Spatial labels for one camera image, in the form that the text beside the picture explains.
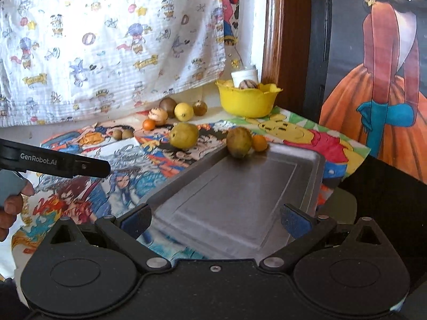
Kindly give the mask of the person's left hand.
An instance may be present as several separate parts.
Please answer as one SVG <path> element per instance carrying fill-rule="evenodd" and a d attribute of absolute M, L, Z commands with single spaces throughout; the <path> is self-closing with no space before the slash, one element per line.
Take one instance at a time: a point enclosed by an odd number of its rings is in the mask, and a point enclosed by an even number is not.
<path fill-rule="evenodd" d="M 9 229 L 13 226 L 17 219 L 17 215 L 23 208 L 23 196 L 31 197 L 34 195 L 34 187 L 26 181 L 25 187 L 18 195 L 9 196 L 5 202 L 4 207 L 0 212 L 0 240 L 5 241 L 9 235 Z"/>

